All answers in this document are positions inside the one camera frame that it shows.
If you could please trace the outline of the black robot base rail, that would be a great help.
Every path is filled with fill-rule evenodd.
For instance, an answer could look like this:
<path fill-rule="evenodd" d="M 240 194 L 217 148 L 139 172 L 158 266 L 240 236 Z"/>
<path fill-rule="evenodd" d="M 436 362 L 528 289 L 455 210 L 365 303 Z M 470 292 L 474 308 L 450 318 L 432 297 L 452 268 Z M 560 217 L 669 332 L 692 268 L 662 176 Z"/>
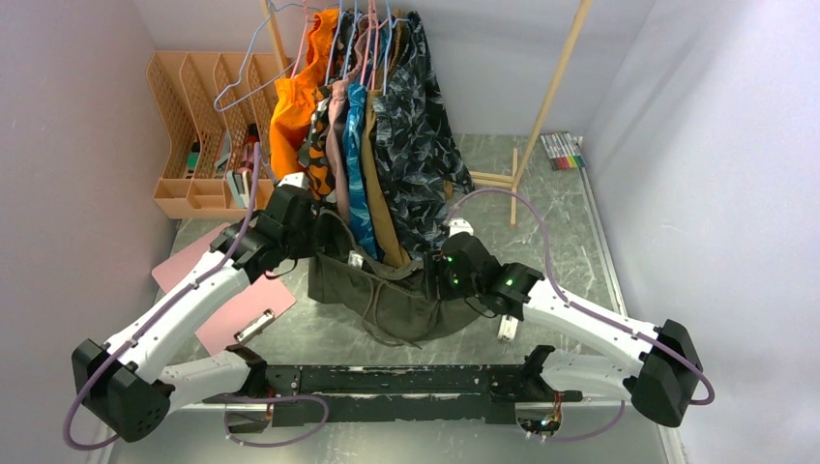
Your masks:
<path fill-rule="evenodd" d="M 514 424 L 527 405 L 579 402 L 580 391 L 555 391 L 518 364 L 402 366 L 272 365 L 270 392 L 297 396 L 273 410 L 275 426 L 320 421 L 482 420 Z"/>

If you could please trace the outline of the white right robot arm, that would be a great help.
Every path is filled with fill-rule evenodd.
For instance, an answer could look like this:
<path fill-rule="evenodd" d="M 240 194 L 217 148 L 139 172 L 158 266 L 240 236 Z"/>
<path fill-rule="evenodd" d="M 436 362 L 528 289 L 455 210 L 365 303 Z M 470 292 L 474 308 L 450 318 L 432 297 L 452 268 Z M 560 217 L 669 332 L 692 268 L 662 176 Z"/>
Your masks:
<path fill-rule="evenodd" d="M 500 263 L 468 232 L 447 239 L 424 258 L 425 290 L 434 301 L 476 302 L 494 315 L 540 324 L 592 349 L 572 354 L 536 348 L 521 378 L 532 399 L 579 392 L 629 402 L 646 419 L 682 424 L 694 394 L 706 382 L 688 329 L 619 315 L 593 304 L 527 265 Z"/>

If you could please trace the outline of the olive green shorts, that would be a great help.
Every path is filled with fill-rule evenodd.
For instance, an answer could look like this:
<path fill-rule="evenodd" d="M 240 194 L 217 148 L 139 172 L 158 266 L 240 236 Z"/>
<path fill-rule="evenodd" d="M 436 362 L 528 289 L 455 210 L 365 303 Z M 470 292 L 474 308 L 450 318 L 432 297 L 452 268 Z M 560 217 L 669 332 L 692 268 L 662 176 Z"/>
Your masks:
<path fill-rule="evenodd" d="M 364 253 L 348 225 L 332 211 L 319 214 L 315 239 L 308 296 L 356 312 L 363 329 L 381 344 L 415 346 L 455 334 L 480 318 L 463 300 L 428 299 L 421 262 L 395 268 Z"/>

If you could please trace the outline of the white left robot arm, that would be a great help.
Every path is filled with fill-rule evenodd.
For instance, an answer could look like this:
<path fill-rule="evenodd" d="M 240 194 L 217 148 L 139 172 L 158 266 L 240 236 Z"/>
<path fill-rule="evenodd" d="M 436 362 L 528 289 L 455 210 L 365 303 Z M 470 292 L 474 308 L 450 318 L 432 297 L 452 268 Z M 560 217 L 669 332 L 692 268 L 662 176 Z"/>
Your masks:
<path fill-rule="evenodd" d="M 129 443 L 153 432 L 169 414 L 204 399 L 271 398 L 267 363 L 240 344 L 198 362 L 172 365 L 185 337 L 257 280 L 278 279 L 284 261 L 298 262 L 314 251 L 316 213 L 302 174 L 282 179 L 265 208 L 220 232 L 190 272 L 157 304 L 106 342 L 81 342 L 71 361 L 76 397 L 63 421 L 63 440 L 85 408 L 115 438 Z"/>

